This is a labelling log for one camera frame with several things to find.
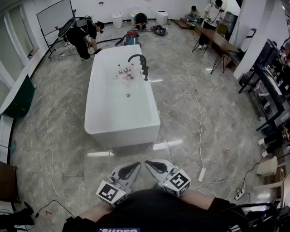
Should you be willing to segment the white round bin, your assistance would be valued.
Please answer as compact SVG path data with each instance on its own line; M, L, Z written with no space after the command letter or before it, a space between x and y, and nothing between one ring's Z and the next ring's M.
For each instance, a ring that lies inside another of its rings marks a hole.
M111 15L112 16L112 22L113 26L116 29L120 29L122 27L123 21L122 21L122 13L114 13Z

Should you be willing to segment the white bathtub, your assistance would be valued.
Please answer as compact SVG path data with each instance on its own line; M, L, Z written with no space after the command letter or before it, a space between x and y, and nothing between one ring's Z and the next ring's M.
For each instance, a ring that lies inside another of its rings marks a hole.
M107 48L94 57L87 92L85 131L106 148L155 142L160 118L151 82L145 81L139 45ZM133 67L133 80L112 80L118 65Z

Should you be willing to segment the white toilet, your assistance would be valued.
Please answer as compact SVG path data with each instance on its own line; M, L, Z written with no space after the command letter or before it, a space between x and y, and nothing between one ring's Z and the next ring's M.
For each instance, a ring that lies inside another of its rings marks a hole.
M166 25L168 21L168 13L163 10L156 11L156 22L159 25Z

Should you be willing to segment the red and teal vacuum cleaner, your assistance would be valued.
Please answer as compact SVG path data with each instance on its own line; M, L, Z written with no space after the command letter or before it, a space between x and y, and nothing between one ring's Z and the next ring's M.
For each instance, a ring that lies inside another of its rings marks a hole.
M124 42L124 45L127 46L127 45L140 45L141 46L141 43L139 42L139 34L137 31L135 30L130 30L126 33L126 41Z

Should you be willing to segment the beige plastic container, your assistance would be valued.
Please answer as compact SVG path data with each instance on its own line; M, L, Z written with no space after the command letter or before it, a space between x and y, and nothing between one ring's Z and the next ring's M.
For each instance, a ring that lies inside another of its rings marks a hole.
M273 156L271 159L263 163L261 162L258 165L256 174L262 177L275 175L277 171L277 166L278 166L277 157Z

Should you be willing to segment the dark brown wooden cabinet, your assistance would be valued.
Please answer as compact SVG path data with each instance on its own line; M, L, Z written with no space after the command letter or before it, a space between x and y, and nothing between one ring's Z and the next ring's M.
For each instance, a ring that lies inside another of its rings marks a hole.
M19 201L16 170L16 167L0 161L0 201Z

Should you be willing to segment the whiteboard on black stand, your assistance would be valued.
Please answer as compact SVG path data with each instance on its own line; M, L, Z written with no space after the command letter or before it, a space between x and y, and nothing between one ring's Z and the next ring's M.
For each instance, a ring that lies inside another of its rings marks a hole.
M54 44L63 41L63 39L57 42L54 40L51 44L49 44L45 36L53 32L58 32L59 29L62 28L66 22L74 16L71 1L61 0L40 11L38 14L36 14L36 16L41 33L46 42L46 45L48 46L48 50L50 51L50 55L48 57L50 58L50 56L55 51L55 49L53 49Z

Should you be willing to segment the cluster of small red-capped bottles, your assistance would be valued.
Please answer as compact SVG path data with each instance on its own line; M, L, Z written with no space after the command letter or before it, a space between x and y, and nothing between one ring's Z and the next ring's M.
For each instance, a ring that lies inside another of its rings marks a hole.
M130 66L121 66L118 65L118 71L116 74L113 75L112 80L122 80L122 81L129 81L133 80L133 67L134 64L131 64Z

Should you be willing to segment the low wooden platform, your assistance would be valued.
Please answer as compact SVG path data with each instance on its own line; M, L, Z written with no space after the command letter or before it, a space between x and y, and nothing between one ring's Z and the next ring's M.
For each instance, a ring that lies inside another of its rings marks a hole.
M189 21L184 21L183 19L173 19L173 22L180 28L180 29L188 29L193 30L195 28L195 24Z

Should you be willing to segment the dark green cabinet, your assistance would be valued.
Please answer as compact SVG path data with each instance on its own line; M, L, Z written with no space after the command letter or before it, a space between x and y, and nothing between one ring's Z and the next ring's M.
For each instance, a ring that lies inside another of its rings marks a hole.
M12 118L19 119L24 117L31 106L35 87L29 77L26 75L13 101L6 108L4 113Z

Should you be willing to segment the person's black shirt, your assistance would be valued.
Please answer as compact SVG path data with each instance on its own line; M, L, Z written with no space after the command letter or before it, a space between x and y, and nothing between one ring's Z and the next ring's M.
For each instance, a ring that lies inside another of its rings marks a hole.
M243 210L225 199L214 197L205 210L151 188L134 192L97 222L69 219L62 232L230 232L247 225Z

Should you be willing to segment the black metal shelf rack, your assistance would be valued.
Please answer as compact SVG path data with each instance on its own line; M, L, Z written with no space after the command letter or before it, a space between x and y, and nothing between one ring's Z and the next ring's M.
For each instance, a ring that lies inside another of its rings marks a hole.
M268 39L250 71L239 80L239 93L249 87L259 106L257 131L275 129L290 118L290 63L283 60L284 49Z

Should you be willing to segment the long wooden table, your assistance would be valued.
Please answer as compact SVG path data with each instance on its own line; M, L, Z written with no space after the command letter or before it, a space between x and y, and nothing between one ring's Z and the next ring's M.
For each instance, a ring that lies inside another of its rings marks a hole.
M214 43L218 48L221 50L221 56L217 53L215 62L213 64L213 68L211 70L212 74L218 65L222 63L222 72L225 72L225 68L229 63L230 59L230 53L239 53L239 51L232 45L230 44L224 37L222 37L220 34L218 34L214 30L210 29L204 29L200 27L196 27L198 31L204 36L206 36L209 39L209 42Z

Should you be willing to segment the person's right forearm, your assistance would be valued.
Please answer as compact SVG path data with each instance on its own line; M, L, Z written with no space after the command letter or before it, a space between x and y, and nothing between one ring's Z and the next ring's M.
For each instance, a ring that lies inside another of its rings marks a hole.
M214 200L214 197L204 195L191 189L185 191L185 193L183 193L179 198L188 204L192 204L205 210L210 208Z

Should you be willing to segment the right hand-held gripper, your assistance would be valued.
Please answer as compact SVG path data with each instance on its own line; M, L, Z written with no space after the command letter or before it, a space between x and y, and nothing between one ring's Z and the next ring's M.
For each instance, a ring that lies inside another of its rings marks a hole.
M191 179L184 170L166 159L147 160L145 166L166 193L180 197L191 186Z

